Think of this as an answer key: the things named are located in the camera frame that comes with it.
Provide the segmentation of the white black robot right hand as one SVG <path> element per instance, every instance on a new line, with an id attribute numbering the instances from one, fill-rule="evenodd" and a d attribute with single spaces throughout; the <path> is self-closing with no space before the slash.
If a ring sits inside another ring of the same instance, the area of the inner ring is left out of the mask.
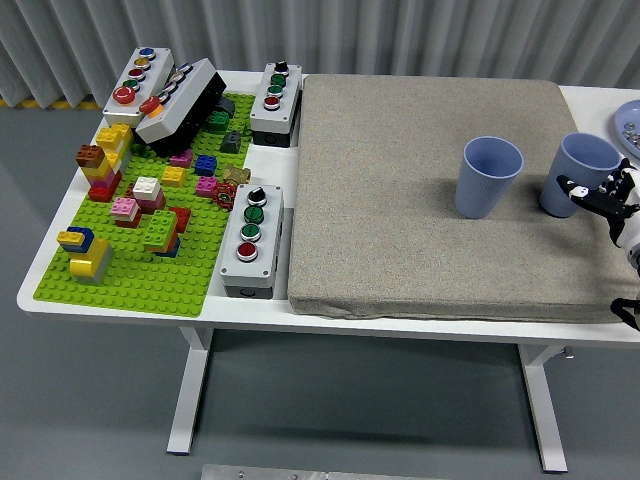
<path id="1" fill-rule="evenodd" d="M 565 175 L 556 178 L 564 194 L 577 206 L 604 217 L 612 242 L 628 258 L 639 251 L 639 170 L 628 158 L 596 189 L 579 185 Z"/>

